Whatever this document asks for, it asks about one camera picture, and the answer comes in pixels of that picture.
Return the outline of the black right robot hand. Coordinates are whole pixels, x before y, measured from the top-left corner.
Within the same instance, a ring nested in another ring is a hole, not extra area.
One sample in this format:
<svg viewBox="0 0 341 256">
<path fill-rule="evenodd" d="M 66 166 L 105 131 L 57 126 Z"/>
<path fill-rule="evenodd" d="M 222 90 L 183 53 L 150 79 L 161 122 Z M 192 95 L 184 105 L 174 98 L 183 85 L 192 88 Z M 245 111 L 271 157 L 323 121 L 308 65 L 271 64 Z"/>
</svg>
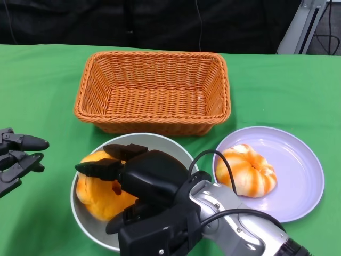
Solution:
<svg viewBox="0 0 341 256">
<path fill-rule="evenodd" d="M 187 255 L 202 239 L 200 207 L 189 199 L 195 182 L 171 155 L 135 144 L 104 146 L 110 158 L 75 165 L 87 177 L 118 181 L 137 201 L 106 227 L 121 255 Z"/>
</svg>

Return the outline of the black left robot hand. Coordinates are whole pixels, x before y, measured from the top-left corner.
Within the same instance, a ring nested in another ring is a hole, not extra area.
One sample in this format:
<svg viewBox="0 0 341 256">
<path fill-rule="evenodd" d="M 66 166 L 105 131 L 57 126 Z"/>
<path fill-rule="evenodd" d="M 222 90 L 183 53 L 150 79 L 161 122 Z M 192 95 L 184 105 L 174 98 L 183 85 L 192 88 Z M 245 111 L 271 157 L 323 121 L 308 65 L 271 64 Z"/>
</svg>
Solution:
<svg viewBox="0 0 341 256">
<path fill-rule="evenodd" d="M 49 146 L 42 138 L 1 129 L 1 197 L 20 186 L 21 178 L 29 172 L 45 170 L 40 163 L 44 157 L 41 151 Z"/>
</svg>

